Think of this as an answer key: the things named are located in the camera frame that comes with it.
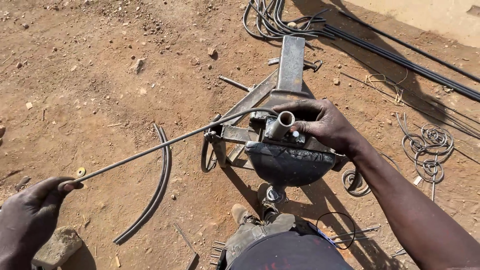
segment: shoe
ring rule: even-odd
[[[267,200],[267,189],[269,187],[270,185],[268,183],[261,183],[257,191],[258,202],[262,206],[261,218],[263,221],[268,212],[279,213],[278,209],[275,207],[275,203]]]
[[[238,225],[246,223],[253,223],[257,225],[260,224],[260,220],[258,220],[258,218],[250,214],[243,205],[238,203],[232,207],[232,216]]]

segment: fingernail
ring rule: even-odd
[[[63,190],[65,190],[66,192],[70,192],[74,189],[75,187],[71,184],[66,184],[65,186],[63,186]]]

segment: black shirt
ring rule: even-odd
[[[231,270],[353,270],[336,247],[312,234],[284,232],[253,242]]]

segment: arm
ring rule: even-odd
[[[296,122],[293,130],[309,133],[350,158],[421,269],[480,267],[480,244],[383,159],[330,101],[303,100],[274,109],[303,114],[311,121]]]
[[[57,226],[65,196],[83,185],[50,177],[8,198],[0,212],[0,270],[30,270],[33,257]]]

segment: jeans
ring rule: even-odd
[[[265,216],[264,224],[257,225],[246,223],[240,225],[237,232],[225,243],[226,250],[226,269],[229,269],[232,262],[253,242],[268,235],[283,233],[287,231],[297,231],[303,234],[316,234],[311,229],[307,221],[291,214],[279,214],[268,212]]]

